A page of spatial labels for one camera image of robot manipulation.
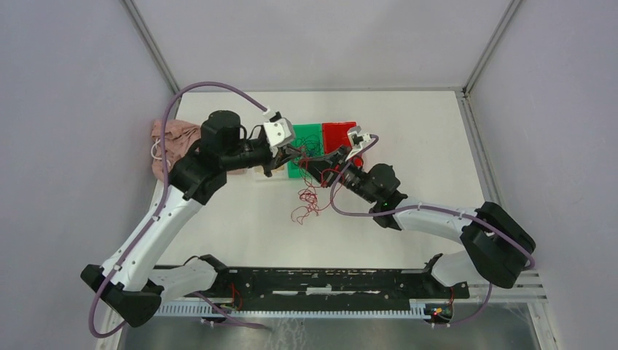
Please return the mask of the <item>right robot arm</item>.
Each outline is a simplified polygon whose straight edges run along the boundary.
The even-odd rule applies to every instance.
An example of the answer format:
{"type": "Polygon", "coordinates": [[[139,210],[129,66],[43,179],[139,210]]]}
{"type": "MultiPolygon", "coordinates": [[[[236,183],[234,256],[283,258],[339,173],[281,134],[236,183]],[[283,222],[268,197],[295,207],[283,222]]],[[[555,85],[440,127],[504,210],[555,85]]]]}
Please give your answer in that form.
{"type": "Polygon", "coordinates": [[[365,213],[382,228],[418,231],[459,243],[463,250],[443,254],[421,277],[421,289],[442,296],[458,282],[484,280],[509,289],[523,271],[534,268],[533,238],[497,203],[478,209],[438,206],[414,201],[399,191],[392,166],[378,163],[366,171],[348,158],[347,147],[300,161],[322,187],[337,185],[372,204],[365,213]]]}

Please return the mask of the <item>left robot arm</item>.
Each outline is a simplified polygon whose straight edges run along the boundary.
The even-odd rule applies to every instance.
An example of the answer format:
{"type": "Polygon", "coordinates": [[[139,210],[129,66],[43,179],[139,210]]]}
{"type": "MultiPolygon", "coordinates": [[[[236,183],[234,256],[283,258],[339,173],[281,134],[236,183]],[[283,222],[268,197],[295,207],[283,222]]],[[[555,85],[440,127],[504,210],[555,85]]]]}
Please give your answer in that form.
{"type": "Polygon", "coordinates": [[[158,202],[103,265],[87,265],[81,279],[131,327],[148,322],[160,306],[192,294],[218,297],[230,285],[227,268],[209,256],[172,269],[157,261],[186,223],[227,183],[227,174],[261,167],[265,176],[298,156],[295,132],[280,113],[268,113],[254,139],[244,136],[240,116],[211,113],[186,155],[177,160],[158,202]]]}

